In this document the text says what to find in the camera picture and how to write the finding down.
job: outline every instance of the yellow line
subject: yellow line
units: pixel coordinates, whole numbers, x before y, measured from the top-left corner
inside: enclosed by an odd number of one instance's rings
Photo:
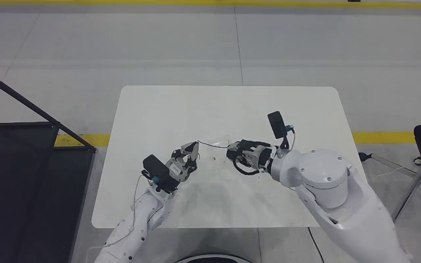
[[[277,0],[0,0],[0,5],[208,5],[237,7],[421,9],[421,3],[349,3]]]
[[[88,143],[95,147],[107,147],[110,141],[109,134],[81,134]],[[414,134],[410,131],[403,132],[353,132],[355,144],[412,144],[415,143]],[[81,143],[73,139],[70,135],[59,134],[55,141],[55,146],[82,146]]]
[[[109,134],[80,134],[85,141],[91,143],[95,147],[107,147],[110,141]],[[83,146],[80,142],[73,139],[72,136],[67,134],[59,134],[55,140],[56,147],[63,146]]]
[[[413,132],[353,132],[355,144],[405,144],[415,143]]]

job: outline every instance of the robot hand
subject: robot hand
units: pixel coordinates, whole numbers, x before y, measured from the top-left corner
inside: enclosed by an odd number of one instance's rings
[[[199,143],[193,142],[174,150],[166,164],[154,155],[143,160],[145,169],[141,173],[150,180],[149,187],[140,197],[135,191],[132,211],[111,232],[95,263],[129,263],[136,257],[149,230],[160,226],[170,215],[177,186],[196,171],[198,154]]]
[[[288,130],[279,112],[268,115],[279,147],[257,141],[228,146],[227,157],[242,174],[268,172],[295,192],[327,236],[362,263],[409,263],[412,256],[400,246],[395,225],[373,189],[341,155],[322,149],[301,154],[289,150]],[[246,172],[240,163],[255,169]]]

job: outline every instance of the concrete floor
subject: concrete floor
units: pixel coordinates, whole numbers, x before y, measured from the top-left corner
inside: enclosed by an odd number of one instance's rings
[[[0,79],[76,133],[110,133],[121,87],[313,85],[339,91],[356,132],[421,123],[421,11],[231,7],[8,7],[0,9]],[[40,120],[5,95],[0,122]],[[414,145],[358,145],[410,164]],[[95,159],[73,262],[110,229],[90,218],[107,149]],[[409,184],[364,164],[389,209]],[[420,194],[397,223],[421,262]],[[354,262],[312,229],[325,262]],[[228,252],[253,262],[321,262],[306,228],[157,229],[138,262]],[[97,251],[92,251],[92,262]]]

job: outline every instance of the cable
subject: cable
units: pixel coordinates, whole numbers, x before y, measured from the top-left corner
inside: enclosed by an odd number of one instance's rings
[[[295,144],[295,131],[294,131],[294,129],[292,129],[292,133],[294,135],[294,140],[292,141],[291,151],[292,151],[292,149],[294,149],[294,144]]]
[[[320,249],[318,249],[318,246],[317,246],[316,241],[314,240],[313,234],[311,233],[311,230],[310,230],[310,228],[309,228],[309,227],[307,227],[307,229],[309,230],[309,233],[310,233],[311,239],[313,240],[314,246],[316,246],[316,249],[317,249],[318,255],[320,256],[320,259],[322,260],[322,263],[324,263],[324,258],[323,258],[323,256],[322,256],[322,253],[320,252]]]
[[[201,142],[201,141],[199,141],[199,140],[197,140],[197,142],[198,142],[198,143],[201,143],[201,144],[204,144],[204,145],[211,146],[211,147],[215,147],[215,148],[223,148],[223,149],[227,149],[227,148],[228,148],[228,146],[216,146],[216,145],[211,145],[211,144],[208,144],[208,143],[202,143],[202,142]]]
[[[133,195],[133,206],[136,204],[136,192],[137,192],[137,187],[138,187],[138,185],[139,185],[139,180],[140,180],[140,177],[142,177],[143,176],[143,174],[141,174],[139,177],[138,177],[138,179],[137,179],[137,183],[136,183],[136,188],[134,189],[134,195]],[[128,237],[130,234],[131,234],[131,232],[133,232],[133,230],[134,230],[134,223],[135,223],[135,221],[136,221],[136,213],[135,213],[135,208],[133,207],[133,222],[132,222],[132,230],[130,231],[129,230],[129,233],[127,233],[127,235],[125,235],[125,236],[123,236],[122,238],[120,238],[119,240],[117,240],[117,241],[115,241],[115,242],[113,242],[113,243],[109,243],[109,244],[106,244],[106,245],[103,245],[103,246],[101,246],[101,247],[90,247],[90,248],[88,248],[87,250],[86,250],[86,257],[85,257],[85,262],[87,263],[87,254],[88,254],[88,252],[91,250],[91,249],[103,249],[104,247],[111,247],[112,245],[115,245],[115,244],[117,244],[118,242],[120,242],[121,240],[123,240],[123,239],[125,239],[126,237]]]
[[[396,168],[396,169],[394,169],[393,171],[391,171],[391,172],[388,172],[388,173],[386,173],[386,174],[378,174],[377,176],[374,176],[374,178],[373,179],[376,179],[377,177],[379,177],[379,176],[387,176],[387,175],[389,175],[389,174],[392,174],[392,173],[394,173],[394,172],[396,172],[397,170],[399,170],[399,169],[402,169],[402,168],[407,168],[407,167],[409,167],[409,166],[411,166],[412,164],[414,164],[415,162],[411,162],[411,164],[409,164],[409,165],[407,165],[407,166],[402,166],[402,167],[399,167],[399,168]]]

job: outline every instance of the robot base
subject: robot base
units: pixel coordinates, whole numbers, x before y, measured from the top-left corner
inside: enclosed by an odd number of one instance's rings
[[[237,256],[223,254],[203,254],[185,258],[177,263],[251,263]]]

